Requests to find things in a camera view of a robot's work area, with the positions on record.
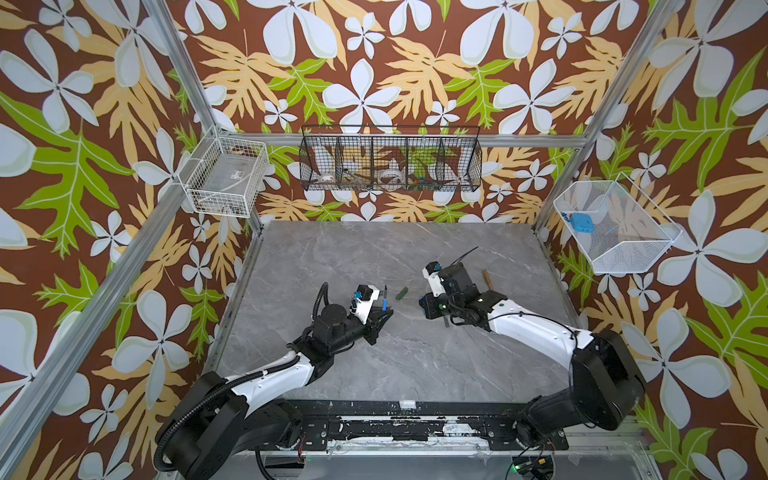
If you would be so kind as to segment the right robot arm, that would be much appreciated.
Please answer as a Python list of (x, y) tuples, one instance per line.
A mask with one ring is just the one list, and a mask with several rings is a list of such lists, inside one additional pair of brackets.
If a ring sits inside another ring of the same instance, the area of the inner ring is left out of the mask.
[(422, 275), (430, 292), (419, 305), (428, 319), (446, 317), (455, 326), (509, 337), (567, 371), (566, 388), (535, 397), (516, 415), (521, 445), (540, 446), (550, 435), (581, 424), (614, 431), (644, 398), (647, 383), (618, 333), (567, 326), (497, 291), (481, 292), (460, 261), (446, 267), (432, 261)]

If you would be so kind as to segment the brown pen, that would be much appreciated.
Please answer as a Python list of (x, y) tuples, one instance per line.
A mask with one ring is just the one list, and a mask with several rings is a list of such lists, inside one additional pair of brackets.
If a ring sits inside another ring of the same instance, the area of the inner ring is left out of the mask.
[(495, 291), (493, 283), (492, 283), (492, 280), (491, 280), (491, 277), (490, 277), (490, 273), (488, 272), (488, 270), (483, 269), (482, 270), (482, 275), (483, 275), (483, 279), (485, 281), (485, 284), (486, 284), (488, 290)]

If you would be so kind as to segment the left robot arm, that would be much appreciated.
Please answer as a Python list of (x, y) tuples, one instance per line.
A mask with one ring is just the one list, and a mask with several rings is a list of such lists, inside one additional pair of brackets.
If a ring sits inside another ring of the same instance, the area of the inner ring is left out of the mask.
[(344, 307), (322, 284), (311, 323), (280, 359), (240, 376), (201, 376), (156, 434), (153, 466), (185, 479), (209, 479), (229, 458), (262, 445), (293, 445), (302, 415), (283, 396), (320, 379), (359, 340), (376, 343), (393, 311), (380, 289), (361, 284)]

